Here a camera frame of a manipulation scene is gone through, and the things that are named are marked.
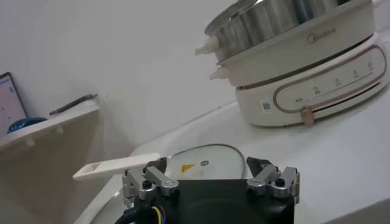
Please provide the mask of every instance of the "barcode label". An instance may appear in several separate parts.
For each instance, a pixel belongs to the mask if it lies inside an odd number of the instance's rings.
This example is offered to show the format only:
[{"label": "barcode label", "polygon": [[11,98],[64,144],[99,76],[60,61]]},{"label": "barcode label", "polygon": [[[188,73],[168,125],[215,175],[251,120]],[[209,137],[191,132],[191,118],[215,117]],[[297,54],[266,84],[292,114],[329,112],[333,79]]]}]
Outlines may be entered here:
[{"label": "barcode label", "polygon": [[264,113],[270,113],[272,111],[272,105],[268,100],[262,100],[261,106],[263,107]]}]

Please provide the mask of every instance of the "midea logo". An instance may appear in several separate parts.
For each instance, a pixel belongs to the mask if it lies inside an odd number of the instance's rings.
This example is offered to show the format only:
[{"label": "midea logo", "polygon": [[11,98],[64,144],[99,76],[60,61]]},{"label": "midea logo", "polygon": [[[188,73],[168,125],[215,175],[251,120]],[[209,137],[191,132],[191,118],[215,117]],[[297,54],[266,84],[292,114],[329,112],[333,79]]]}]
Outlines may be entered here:
[{"label": "midea logo", "polygon": [[310,44],[317,43],[317,41],[319,41],[319,40],[321,40],[329,35],[332,35],[335,32],[336,32],[336,28],[325,30],[321,33],[311,33],[307,36],[307,43],[310,43]]}]

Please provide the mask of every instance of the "colored wires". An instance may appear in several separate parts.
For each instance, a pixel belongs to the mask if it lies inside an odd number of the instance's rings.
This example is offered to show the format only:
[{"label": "colored wires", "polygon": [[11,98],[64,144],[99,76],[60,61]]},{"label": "colored wires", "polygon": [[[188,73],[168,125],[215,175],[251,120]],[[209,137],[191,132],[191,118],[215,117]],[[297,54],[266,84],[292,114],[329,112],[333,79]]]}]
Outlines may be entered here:
[{"label": "colored wires", "polygon": [[165,224],[165,210],[162,206],[159,207],[152,206],[152,209],[157,213],[158,224]]},{"label": "colored wires", "polygon": [[164,210],[164,207],[162,205],[159,205],[158,206],[161,210],[161,213],[163,214],[163,224],[165,224],[165,221],[166,221],[166,216],[165,216],[165,210]]}]

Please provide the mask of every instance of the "control panel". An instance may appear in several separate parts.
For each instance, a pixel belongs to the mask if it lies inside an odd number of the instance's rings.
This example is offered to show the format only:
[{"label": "control panel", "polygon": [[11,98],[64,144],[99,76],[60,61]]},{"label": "control panel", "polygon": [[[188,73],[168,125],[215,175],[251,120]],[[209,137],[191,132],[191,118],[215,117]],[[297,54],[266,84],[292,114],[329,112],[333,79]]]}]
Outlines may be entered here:
[{"label": "control panel", "polygon": [[275,106],[286,113],[303,107],[320,108],[343,100],[375,84],[386,72],[385,53],[376,45],[335,64],[279,87]]}]

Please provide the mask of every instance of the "stainless steel pot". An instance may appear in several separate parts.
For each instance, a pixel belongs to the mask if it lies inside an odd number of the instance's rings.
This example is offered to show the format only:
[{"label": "stainless steel pot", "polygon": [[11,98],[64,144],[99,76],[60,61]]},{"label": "stainless steel pot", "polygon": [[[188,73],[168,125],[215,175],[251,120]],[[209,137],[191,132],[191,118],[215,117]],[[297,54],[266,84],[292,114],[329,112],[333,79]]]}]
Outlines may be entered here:
[{"label": "stainless steel pot", "polygon": [[239,0],[205,33],[218,38],[216,56],[223,61],[350,1],[359,0]]}]

